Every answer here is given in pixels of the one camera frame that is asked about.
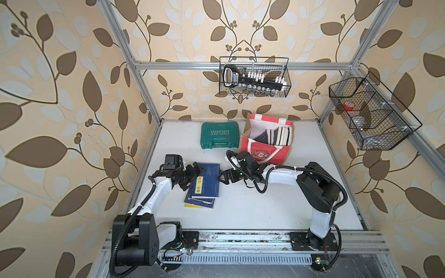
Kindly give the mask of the navy book small yellow label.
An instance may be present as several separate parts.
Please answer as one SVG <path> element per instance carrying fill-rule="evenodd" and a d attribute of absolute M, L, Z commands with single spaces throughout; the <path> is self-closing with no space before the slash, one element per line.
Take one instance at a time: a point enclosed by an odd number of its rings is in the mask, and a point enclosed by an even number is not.
<path fill-rule="evenodd" d="M 199 163 L 199 165 L 203 172 L 197 177 L 195 184 L 191 187 L 191 197 L 195 199 L 218 198 L 220 164 Z"/>

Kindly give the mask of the navy book dragon cover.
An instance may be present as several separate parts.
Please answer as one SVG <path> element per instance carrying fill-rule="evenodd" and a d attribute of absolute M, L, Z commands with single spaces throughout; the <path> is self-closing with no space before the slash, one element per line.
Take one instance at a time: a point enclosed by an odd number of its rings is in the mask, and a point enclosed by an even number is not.
<path fill-rule="evenodd" d="M 186 197 L 184 199 L 184 203 L 186 204 L 190 204 L 190 205 L 196 205 L 196 206 L 200 206 L 201 208 L 213 208 L 214 207 L 214 201 L 215 199 L 213 198 L 204 198 L 204 199 L 194 199 L 192 198 L 192 191 L 193 189 L 190 188 L 187 191 Z"/>

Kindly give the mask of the burlap canvas bag red front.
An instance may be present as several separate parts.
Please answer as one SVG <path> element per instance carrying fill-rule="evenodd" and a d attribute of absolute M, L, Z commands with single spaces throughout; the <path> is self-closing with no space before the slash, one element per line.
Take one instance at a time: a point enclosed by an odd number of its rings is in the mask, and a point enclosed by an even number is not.
<path fill-rule="evenodd" d="M 284 118 L 274 118 L 262 114 L 250 114 L 245 127 L 245 133 L 241 137 L 240 151 L 247 151 L 254 159 L 262 163 L 282 165 L 292 146 L 269 145 L 255 141 L 261 133 L 268 129 L 276 130 L 278 127 L 292 127 L 293 122 Z"/>

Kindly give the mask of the black wolf cover book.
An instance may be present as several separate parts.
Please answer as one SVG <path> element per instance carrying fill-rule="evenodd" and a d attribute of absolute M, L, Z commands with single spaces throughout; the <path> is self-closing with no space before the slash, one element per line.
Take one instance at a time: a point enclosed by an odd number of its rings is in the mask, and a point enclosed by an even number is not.
<path fill-rule="evenodd" d="M 287 136 L 287 128 L 283 127 L 281 129 L 279 145 L 281 145 L 281 146 L 285 146 L 286 145 L 286 141 L 287 141 L 286 136 Z"/>

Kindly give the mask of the navy book barcode back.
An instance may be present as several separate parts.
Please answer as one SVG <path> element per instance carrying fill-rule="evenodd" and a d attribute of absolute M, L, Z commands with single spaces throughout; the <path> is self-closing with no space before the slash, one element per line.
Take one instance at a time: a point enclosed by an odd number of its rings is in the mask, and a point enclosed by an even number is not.
<path fill-rule="evenodd" d="M 266 130 L 265 132 L 261 133 L 258 137 L 256 137 L 254 139 L 257 142 L 260 142 L 262 144 L 269 144 L 269 135 L 268 135 L 268 130 Z"/>

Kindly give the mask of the black brown cover book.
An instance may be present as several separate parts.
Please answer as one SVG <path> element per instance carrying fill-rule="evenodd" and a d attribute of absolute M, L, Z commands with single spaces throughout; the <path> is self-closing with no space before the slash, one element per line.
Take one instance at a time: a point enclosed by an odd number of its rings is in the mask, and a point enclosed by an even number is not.
<path fill-rule="evenodd" d="M 278 127 L 274 131 L 274 139 L 273 139 L 273 144 L 274 145 L 279 145 L 280 144 L 281 134 L 282 134 L 282 128 Z"/>

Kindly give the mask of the yellow cartoon book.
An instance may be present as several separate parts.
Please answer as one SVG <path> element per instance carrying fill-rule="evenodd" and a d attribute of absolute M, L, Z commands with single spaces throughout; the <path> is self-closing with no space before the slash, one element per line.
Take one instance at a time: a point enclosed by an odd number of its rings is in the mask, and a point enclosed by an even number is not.
<path fill-rule="evenodd" d="M 283 145 L 284 145 L 284 146 L 287 146 L 287 141 L 288 141 L 288 136 L 289 136 L 289 128 L 288 128 L 288 127 L 285 127 L 285 128 L 283 129 L 283 132 L 284 132 L 284 135 L 283 135 L 283 137 L 282 137 L 282 139 L 283 139 Z"/>

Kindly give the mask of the blue book yellow label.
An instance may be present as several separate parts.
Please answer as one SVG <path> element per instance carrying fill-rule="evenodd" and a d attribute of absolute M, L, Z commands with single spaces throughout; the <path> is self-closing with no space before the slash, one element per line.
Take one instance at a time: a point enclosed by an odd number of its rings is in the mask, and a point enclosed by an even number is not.
<path fill-rule="evenodd" d="M 289 136 L 288 136 L 287 145 L 291 146 L 292 142 L 293 142 L 293 128 L 289 127 Z"/>

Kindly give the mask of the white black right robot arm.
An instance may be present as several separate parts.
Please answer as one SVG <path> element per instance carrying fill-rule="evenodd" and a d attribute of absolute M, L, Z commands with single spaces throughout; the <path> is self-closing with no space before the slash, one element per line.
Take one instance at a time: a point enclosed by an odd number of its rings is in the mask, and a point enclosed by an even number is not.
<path fill-rule="evenodd" d="M 348 195 L 322 166 L 316 162 L 309 162 L 304 167 L 259 163 L 248 151 L 227 151 L 226 160 L 231 168 L 219 174 L 218 181 L 223 184 L 249 180 L 261 194 L 266 193 L 270 184 L 299 187 L 312 206 L 312 220 L 307 234 L 297 241 L 312 250 L 326 248 L 328 236 L 335 227 L 336 212 L 346 204 Z"/>

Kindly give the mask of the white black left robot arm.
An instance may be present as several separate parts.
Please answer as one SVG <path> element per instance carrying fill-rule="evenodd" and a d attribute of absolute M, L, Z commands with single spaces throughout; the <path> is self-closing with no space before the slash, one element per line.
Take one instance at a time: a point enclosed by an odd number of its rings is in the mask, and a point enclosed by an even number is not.
<path fill-rule="evenodd" d="M 182 251 L 187 241 L 180 222 L 165 221 L 157 224 L 155 216 L 176 185 L 186 191 L 204 171 L 197 162 L 185 166 L 180 155 L 165 156 L 164 164 L 147 177 L 150 186 L 148 191 L 133 208 L 126 214 L 117 215 L 112 223 L 108 269 L 112 278 L 124 278 L 139 266 L 154 264 L 168 271 L 168 266 L 159 258 L 159 251 L 164 247 Z"/>

